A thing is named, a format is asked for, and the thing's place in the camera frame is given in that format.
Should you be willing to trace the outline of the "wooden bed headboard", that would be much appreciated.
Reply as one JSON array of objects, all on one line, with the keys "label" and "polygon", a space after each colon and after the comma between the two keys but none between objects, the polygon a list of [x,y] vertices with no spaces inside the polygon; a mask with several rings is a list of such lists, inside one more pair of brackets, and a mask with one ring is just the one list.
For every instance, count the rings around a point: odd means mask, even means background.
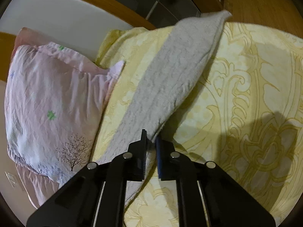
[{"label": "wooden bed headboard", "polygon": [[111,29],[153,30],[222,9],[221,0],[1,0],[1,80],[23,27],[94,58]]}]

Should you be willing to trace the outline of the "yellow patterned bed sheet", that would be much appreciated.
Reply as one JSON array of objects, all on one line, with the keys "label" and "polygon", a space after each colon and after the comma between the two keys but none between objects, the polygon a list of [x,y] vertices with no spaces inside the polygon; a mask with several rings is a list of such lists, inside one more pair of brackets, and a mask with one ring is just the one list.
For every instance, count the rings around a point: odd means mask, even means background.
[{"label": "yellow patterned bed sheet", "polygon": [[[173,27],[110,31],[95,63],[125,67],[104,111],[92,160],[105,152],[147,66]],[[260,25],[226,22],[217,52],[163,128],[193,161],[212,160],[279,226],[302,195],[302,38]],[[178,226],[176,184],[154,164],[124,215],[125,226]]]}]

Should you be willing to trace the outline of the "pink floral pillow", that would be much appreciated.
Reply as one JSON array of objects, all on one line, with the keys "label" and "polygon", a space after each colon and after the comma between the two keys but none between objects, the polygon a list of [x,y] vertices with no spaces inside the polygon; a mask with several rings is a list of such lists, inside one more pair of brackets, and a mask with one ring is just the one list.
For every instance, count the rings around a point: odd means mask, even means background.
[{"label": "pink floral pillow", "polygon": [[123,67],[99,68],[29,28],[17,35],[5,91],[7,151],[34,207],[88,163]]}]

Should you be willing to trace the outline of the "white wall socket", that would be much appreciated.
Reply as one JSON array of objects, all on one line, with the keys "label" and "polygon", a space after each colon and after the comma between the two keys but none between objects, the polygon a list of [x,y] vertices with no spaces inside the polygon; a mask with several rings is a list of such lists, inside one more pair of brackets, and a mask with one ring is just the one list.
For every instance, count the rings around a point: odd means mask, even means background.
[{"label": "white wall socket", "polygon": [[5,171],[5,175],[14,190],[23,190],[20,179],[15,174]]}]

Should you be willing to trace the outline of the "grey cable-knit sweater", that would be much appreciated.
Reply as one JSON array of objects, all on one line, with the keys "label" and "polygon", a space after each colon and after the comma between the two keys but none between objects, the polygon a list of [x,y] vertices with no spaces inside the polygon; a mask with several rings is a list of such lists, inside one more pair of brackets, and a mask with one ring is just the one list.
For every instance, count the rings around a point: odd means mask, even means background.
[{"label": "grey cable-knit sweater", "polygon": [[189,17],[175,26],[147,30],[111,30],[96,64],[124,61],[102,115],[93,158],[111,161],[139,139],[142,130],[154,141],[197,84],[231,16],[226,11]]}]

